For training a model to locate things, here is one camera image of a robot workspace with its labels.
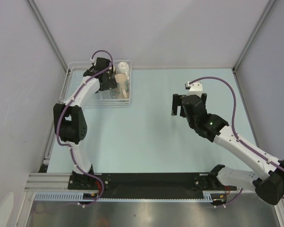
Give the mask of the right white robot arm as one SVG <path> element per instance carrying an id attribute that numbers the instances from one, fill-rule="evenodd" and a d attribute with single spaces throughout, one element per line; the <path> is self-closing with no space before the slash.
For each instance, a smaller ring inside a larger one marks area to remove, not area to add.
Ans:
<path id="1" fill-rule="evenodd" d="M 245 141 L 233 132 L 226 120 L 206 110 L 205 93 L 172 96 L 172 116 L 179 114 L 200 137 L 215 143 L 239 158 L 250 171 L 217 165 L 211 170 L 209 185 L 219 190 L 236 186 L 253 191 L 270 205 L 277 205 L 284 197 L 284 159 L 280 160 Z"/>

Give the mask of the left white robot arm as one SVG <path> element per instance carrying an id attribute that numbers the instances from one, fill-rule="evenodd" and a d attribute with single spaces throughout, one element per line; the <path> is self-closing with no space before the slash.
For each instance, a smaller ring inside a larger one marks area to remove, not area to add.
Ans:
<path id="1" fill-rule="evenodd" d="M 84 109 L 94 94 L 116 88 L 113 60 L 98 57 L 89 69 L 83 73 L 83 79 L 74 93 L 63 103 L 53 107 L 54 131 L 57 142 L 67 147 L 73 161 L 73 173 L 79 176 L 79 184 L 90 189 L 95 180 L 92 164 L 80 143 L 85 139 L 88 126 Z"/>

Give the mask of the beige patterned mug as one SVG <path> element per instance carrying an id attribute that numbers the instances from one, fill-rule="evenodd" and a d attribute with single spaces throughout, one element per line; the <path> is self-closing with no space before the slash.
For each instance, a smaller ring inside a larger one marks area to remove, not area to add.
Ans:
<path id="1" fill-rule="evenodd" d="M 129 98 L 128 78 L 125 74 L 116 74 L 115 80 L 117 83 L 116 94 L 120 99 Z"/>

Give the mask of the clear glass cup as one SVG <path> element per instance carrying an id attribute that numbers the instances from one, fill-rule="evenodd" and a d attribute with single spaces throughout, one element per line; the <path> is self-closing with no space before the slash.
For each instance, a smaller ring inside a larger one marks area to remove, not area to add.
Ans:
<path id="1" fill-rule="evenodd" d="M 99 102 L 112 102 L 116 99 L 117 99 L 117 93 L 115 89 L 98 91 L 94 94 L 94 100 Z"/>

